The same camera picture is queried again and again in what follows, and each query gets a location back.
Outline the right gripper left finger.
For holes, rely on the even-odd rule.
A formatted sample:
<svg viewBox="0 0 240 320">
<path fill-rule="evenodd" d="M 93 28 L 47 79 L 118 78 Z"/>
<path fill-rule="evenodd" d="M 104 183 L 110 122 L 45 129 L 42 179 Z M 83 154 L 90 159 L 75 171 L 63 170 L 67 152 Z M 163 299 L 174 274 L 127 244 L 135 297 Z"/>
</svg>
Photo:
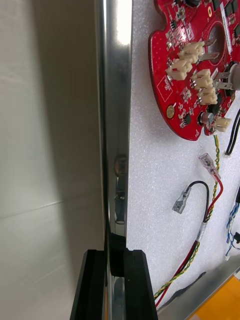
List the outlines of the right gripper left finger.
<svg viewBox="0 0 240 320">
<path fill-rule="evenodd" d="M 84 253 L 76 286 L 71 320 L 102 320 L 106 287 L 106 258 L 103 250 Z"/>
</svg>

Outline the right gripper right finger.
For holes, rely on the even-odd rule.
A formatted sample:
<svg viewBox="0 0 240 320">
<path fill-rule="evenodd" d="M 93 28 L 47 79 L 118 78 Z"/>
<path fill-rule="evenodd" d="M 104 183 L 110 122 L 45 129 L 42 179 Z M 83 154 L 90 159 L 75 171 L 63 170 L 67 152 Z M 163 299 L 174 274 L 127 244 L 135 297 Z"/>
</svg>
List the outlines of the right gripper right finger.
<svg viewBox="0 0 240 320">
<path fill-rule="evenodd" d="M 125 318 L 156 320 L 158 318 L 146 254 L 126 249 L 123 254 L 125 285 Z"/>
</svg>

